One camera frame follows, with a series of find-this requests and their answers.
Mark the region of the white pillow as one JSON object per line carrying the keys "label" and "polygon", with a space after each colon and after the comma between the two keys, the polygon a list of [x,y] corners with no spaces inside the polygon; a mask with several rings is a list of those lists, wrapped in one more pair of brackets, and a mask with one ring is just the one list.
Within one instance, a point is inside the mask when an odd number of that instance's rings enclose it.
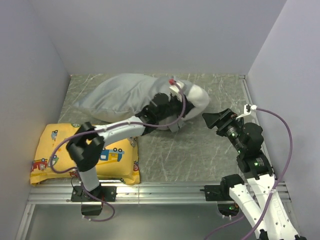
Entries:
{"label": "white pillow", "polygon": [[193,119],[201,114],[210,103],[210,97],[202,87],[187,80],[181,80],[181,82],[184,84],[183,92],[186,99],[193,107],[190,110],[186,108],[185,117],[182,117],[178,122],[180,125],[182,122]]}

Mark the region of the grey pillowcase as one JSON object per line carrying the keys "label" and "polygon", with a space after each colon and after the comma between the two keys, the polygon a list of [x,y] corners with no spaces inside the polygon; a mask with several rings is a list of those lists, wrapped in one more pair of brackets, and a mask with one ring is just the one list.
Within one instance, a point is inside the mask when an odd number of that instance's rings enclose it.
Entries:
{"label": "grey pillowcase", "polygon": [[[102,82],[78,100],[74,107],[104,122],[123,121],[139,113],[156,94],[164,93],[169,96],[169,79],[169,76],[122,73]],[[160,130],[176,132],[183,123],[161,127]]]}

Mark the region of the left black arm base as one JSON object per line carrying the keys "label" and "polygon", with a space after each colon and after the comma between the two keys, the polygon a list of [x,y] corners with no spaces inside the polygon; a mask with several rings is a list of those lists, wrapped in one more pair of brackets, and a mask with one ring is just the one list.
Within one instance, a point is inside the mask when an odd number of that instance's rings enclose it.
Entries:
{"label": "left black arm base", "polygon": [[115,215],[115,209],[110,204],[115,202],[117,196],[116,186],[102,186],[101,184],[94,190],[88,191],[83,188],[82,184],[74,185],[73,180],[75,177],[71,178],[71,197],[70,201],[72,203],[80,203],[80,211],[84,218],[91,219],[92,217],[98,217],[103,210],[104,205],[111,208],[111,217]]}

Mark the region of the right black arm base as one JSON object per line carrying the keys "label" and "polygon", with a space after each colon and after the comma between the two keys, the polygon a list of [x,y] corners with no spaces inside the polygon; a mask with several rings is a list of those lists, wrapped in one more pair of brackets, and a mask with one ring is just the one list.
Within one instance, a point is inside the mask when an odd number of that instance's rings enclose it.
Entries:
{"label": "right black arm base", "polygon": [[205,185],[201,192],[204,192],[206,202],[217,202],[218,213],[223,218],[235,218],[240,208],[230,197],[229,190],[237,184],[244,184],[238,174],[232,174],[221,178],[219,185]]}

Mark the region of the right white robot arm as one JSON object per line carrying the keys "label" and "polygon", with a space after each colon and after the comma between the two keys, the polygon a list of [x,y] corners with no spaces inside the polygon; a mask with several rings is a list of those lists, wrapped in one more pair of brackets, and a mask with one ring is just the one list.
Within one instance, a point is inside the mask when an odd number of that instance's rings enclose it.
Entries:
{"label": "right white robot arm", "polygon": [[284,208],[277,186],[285,175],[292,158],[292,133],[285,120],[289,143],[289,154],[285,167],[276,176],[269,159],[262,151],[263,128],[245,118],[256,116],[260,107],[246,104],[238,115],[227,108],[218,113],[203,113],[202,117],[209,129],[216,128],[216,134],[226,137],[238,155],[238,167],[244,175],[228,175],[221,179],[220,194],[226,200],[233,200],[251,225],[251,230],[243,237],[247,240],[255,235],[257,240],[303,240],[290,221]]}

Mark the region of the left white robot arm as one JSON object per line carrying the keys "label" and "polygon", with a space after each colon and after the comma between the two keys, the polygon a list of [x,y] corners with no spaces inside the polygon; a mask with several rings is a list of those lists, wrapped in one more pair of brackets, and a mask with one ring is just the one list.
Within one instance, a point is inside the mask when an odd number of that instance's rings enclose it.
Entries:
{"label": "left white robot arm", "polygon": [[77,167],[84,197],[96,201],[101,195],[96,165],[104,147],[129,137],[147,135],[156,128],[164,128],[166,125],[160,123],[169,117],[173,119],[168,124],[175,124],[195,107],[186,95],[180,100],[176,95],[158,93],[140,112],[126,120],[97,126],[90,122],[82,124],[75,135],[68,139],[66,150]]}

